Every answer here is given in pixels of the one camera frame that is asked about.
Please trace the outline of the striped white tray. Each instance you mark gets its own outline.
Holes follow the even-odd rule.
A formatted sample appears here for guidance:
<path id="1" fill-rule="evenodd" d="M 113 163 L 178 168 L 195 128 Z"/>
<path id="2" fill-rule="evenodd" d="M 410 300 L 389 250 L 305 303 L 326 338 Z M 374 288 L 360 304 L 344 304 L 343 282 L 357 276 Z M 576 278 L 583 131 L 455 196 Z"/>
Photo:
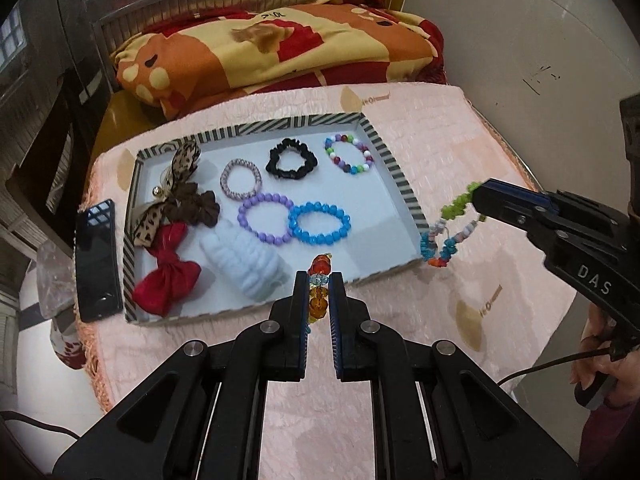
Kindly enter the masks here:
<path id="1" fill-rule="evenodd" d="M 280 180 L 265 172 L 270 148 L 284 138 L 304 142 L 318 159 L 317 168 L 299 181 Z M 182 260 L 195 261 L 202 273 L 186 298 L 161 318 L 143 311 L 132 299 L 134 286 L 156 269 L 156 259 L 134 246 L 131 219 L 149 202 L 160 176 L 169 166 L 181 139 L 142 148 L 134 162 L 125 217 L 122 272 L 126 321 L 153 325 L 210 318 L 275 300 L 288 292 L 298 270 L 305 270 L 320 252 L 332 256 L 334 268 L 348 284 L 361 284 L 420 261 L 420 237 L 427 221 L 405 175 L 373 125 L 361 113 L 269 119 L 192 134 L 201 149 L 191 177 L 200 192 L 213 191 L 221 220 L 253 230 L 271 245 L 288 267 L 284 285 L 266 300 L 246 298 L 225 282 L 207 262 L 198 242 L 210 231 L 191 226 L 177 249 Z M 262 173 L 262 189 L 248 205 L 224 195 L 219 179 L 248 192 L 255 182 L 250 170 L 230 168 L 242 158 Z"/>

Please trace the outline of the red satin hair bow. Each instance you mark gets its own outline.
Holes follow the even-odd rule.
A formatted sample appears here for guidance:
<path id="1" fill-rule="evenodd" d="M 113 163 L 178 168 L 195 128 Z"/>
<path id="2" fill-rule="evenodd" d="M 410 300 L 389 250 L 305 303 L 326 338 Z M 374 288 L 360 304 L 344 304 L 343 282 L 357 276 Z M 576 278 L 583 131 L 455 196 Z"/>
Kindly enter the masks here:
<path id="1" fill-rule="evenodd" d="M 184 222 L 164 224 L 156 233 L 148 252 L 156 259 L 157 267 L 134 286 L 132 299 L 145 312 L 161 318 L 171 307 L 192 292 L 201 275 L 201 266 L 182 260 L 177 249 L 188 234 Z"/>

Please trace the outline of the pink fuzzy bed cover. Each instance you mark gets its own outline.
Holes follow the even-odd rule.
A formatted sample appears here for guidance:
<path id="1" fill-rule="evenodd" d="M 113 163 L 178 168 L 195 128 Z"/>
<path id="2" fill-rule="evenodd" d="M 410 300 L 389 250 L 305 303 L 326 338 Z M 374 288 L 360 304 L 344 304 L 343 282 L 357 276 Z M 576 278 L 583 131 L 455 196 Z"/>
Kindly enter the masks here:
<path id="1" fill-rule="evenodd" d="M 356 91 L 427 218 L 435 219 L 471 182 L 525 183 L 513 157 L 459 88 L 360 84 Z M 112 200 L 116 214 L 123 214 L 134 158 L 144 148 L 247 122 L 338 113 L 345 109 L 343 94 L 340 87 L 258 94 L 128 136 L 94 162 L 86 203 Z M 446 268 L 413 266 L 356 285 L 352 294 L 382 323 L 426 344 L 460 340 L 458 304 L 485 309 L 482 344 L 472 358 L 495 379 L 534 364 L 574 299 L 568 286 L 544 270 L 541 252 L 523 232 L 495 221 L 480 224 Z M 96 323 L 84 331 L 96 397 L 102 408 L 112 408 L 179 344 L 192 338 L 216 344 L 264 316 L 264 309 L 255 308 L 177 325 L 141 327 L 122 316 Z M 370 389 L 336 379 L 330 326 L 321 321 L 309 338 L 304 380 L 276 382 L 268 389 L 259 474 L 264 479 L 370 479 L 371 422 Z"/>

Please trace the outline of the leopard print hair bow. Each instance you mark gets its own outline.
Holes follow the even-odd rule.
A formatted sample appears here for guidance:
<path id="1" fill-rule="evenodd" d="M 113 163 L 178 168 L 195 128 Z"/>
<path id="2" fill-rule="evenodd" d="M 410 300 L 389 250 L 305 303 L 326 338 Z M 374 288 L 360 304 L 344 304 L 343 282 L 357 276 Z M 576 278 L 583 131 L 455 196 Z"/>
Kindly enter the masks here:
<path id="1" fill-rule="evenodd" d="M 198 169 L 201 149 L 194 140 L 184 142 L 166 170 L 160 184 L 152 191 L 153 199 L 139 206 L 131 219 L 131 238 L 134 246 L 150 248 L 161 226 L 171 222 L 184 222 L 188 226 L 204 224 L 216 226 L 220 205 L 213 191 L 200 192 L 191 181 Z"/>

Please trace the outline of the orange yellow cartoon blanket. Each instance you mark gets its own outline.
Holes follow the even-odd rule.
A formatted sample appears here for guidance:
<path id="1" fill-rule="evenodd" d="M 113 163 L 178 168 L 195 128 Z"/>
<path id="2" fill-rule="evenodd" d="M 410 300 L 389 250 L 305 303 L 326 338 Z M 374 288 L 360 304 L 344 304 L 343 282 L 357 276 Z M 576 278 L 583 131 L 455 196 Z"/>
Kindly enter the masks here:
<path id="1" fill-rule="evenodd" d="M 112 58 L 119 85 L 168 120 L 254 93 L 447 81 L 437 26 L 384 0 L 222 9 L 134 36 Z"/>

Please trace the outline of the light blue fluffy scrunchie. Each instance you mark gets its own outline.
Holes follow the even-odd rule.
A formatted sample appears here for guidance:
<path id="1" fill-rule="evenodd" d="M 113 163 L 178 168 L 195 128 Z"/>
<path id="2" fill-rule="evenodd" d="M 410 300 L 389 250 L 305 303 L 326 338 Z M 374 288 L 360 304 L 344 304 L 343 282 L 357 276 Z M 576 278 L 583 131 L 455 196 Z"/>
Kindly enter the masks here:
<path id="1" fill-rule="evenodd" d="M 288 280 L 278 252 L 228 220 L 219 220 L 198 244 L 222 279 L 250 300 L 266 300 Z"/>

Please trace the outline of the grey cushioned stool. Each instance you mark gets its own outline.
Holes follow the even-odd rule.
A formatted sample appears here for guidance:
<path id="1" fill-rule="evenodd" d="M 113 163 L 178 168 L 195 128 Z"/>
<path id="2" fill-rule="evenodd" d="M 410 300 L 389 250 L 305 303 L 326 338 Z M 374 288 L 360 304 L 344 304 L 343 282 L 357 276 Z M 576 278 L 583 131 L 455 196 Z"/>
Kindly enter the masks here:
<path id="1" fill-rule="evenodd" d="M 53 352 L 65 366 L 81 370 L 87 358 L 76 326 L 73 261 L 47 240 L 37 250 L 36 263 L 39 309 L 42 317 L 51 321 Z"/>

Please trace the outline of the dark wooden chair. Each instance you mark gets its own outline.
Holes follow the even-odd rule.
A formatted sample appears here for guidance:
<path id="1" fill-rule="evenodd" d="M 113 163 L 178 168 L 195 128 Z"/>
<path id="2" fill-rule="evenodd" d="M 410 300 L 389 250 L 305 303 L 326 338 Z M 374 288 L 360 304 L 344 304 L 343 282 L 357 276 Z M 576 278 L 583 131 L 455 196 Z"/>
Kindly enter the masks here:
<path id="1" fill-rule="evenodd" d="M 25 153 L 1 171 L 1 237 L 28 258 L 47 240 L 72 252 L 77 211 L 108 95 L 76 70 L 58 78 L 49 113 Z"/>

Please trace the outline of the black scrunchie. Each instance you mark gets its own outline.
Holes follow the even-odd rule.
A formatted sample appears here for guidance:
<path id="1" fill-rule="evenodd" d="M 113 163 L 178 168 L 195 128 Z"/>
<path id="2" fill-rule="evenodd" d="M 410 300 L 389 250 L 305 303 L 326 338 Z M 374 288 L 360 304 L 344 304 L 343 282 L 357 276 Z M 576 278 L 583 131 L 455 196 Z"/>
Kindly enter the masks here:
<path id="1" fill-rule="evenodd" d="M 299 181 L 308 177 L 318 166 L 316 155 L 298 139 L 284 138 L 270 148 L 266 171 L 280 180 Z"/>

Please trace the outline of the black smartphone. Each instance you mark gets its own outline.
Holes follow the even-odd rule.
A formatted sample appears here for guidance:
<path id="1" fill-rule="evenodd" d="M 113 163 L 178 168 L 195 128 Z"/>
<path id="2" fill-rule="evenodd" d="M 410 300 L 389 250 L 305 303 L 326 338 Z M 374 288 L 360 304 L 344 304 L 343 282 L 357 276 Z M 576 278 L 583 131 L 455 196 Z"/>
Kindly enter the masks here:
<path id="1" fill-rule="evenodd" d="M 93 323 L 122 312 L 112 200 L 104 200 L 78 214 L 75 278 L 81 322 Z"/>

